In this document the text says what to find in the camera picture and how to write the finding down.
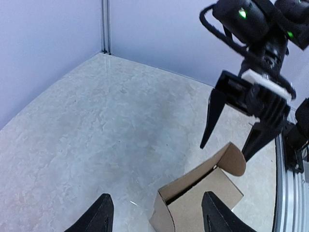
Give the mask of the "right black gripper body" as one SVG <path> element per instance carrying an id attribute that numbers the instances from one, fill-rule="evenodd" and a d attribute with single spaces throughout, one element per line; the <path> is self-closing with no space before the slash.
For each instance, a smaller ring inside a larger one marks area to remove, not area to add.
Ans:
<path id="1" fill-rule="evenodd" d="M 277 93 L 228 71 L 222 71 L 215 89 L 223 93 L 229 106 L 272 126 L 281 125 L 291 110 L 287 100 Z"/>

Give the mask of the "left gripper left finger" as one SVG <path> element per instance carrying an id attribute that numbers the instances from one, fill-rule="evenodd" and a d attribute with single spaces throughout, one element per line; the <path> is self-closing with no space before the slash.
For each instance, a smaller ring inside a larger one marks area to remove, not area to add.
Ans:
<path id="1" fill-rule="evenodd" d="M 103 193 L 65 232 L 112 232 L 113 216 L 111 195 Z"/>

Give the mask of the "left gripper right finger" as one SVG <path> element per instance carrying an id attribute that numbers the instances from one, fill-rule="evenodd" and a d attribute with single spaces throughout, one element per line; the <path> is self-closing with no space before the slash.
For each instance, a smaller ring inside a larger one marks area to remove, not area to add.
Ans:
<path id="1" fill-rule="evenodd" d="M 212 191 L 204 193 L 201 206 L 205 232 L 255 232 Z"/>

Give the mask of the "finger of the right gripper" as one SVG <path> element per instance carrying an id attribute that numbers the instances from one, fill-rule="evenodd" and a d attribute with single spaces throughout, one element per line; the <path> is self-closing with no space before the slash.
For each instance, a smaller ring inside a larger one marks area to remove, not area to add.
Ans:
<path id="1" fill-rule="evenodd" d="M 242 148 L 242 153 L 246 162 L 278 136 L 283 126 L 284 120 L 280 120 L 279 123 L 267 123 L 265 120 L 255 122 Z"/>
<path id="2" fill-rule="evenodd" d="M 214 127 L 216 126 L 216 123 L 218 122 L 218 119 L 223 111 L 226 99 L 227 97 L 223 92 L 217 89 L 213 89 L 211 91 L 208 102 L 206 127 L 200 144 L 201 149 L 203 149 L 207 144 L 214 130 Z"/>

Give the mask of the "brown cardboard box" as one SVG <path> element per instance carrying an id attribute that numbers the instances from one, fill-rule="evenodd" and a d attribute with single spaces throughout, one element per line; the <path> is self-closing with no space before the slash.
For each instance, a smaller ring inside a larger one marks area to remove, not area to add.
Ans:
<path id="1" fill-rule="evenodd" d="M 227 143 L 210 159 L 161 187 L 149 222 L 157 232 L 201 232 L 204 230 L 202 198 L 212 191 L 229 208 L 243 193 L 226 175 L 242 176 L 246 170 L 243 153 Z"/>

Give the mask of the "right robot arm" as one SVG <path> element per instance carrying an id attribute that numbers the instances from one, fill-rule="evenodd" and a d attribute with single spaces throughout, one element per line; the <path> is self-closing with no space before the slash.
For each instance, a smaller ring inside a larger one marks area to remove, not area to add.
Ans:
<path id="1" fill-rule="evenodd" d="M 309 138 L 309 102 L 300 108 L 300 122 L 288 122 L 289 102 L 296 90 L 281 75 L 288 43 L 309 45 L 309 3 L 306 0 L 220 0 L 199 14 L 201 24 L 243 57 L 238 74 L 223 71 L 211 91 L 207 123 L 200 147 L 204 148 L 226 105 L 258 119 L 242 149 L 249 160 L 283 131 L 291 159 Z"/>

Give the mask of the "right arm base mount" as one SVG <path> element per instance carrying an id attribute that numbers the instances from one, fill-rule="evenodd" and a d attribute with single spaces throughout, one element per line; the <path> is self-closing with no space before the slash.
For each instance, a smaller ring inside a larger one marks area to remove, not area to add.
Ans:
<path id="1" fill-rule="evenodd" d="M 302 151 L 309 145 L 309 99 L 306 98 L 295 112 L 296 123 L 287 122 L 282 136 L 287 168 L 303 173 Z"/>

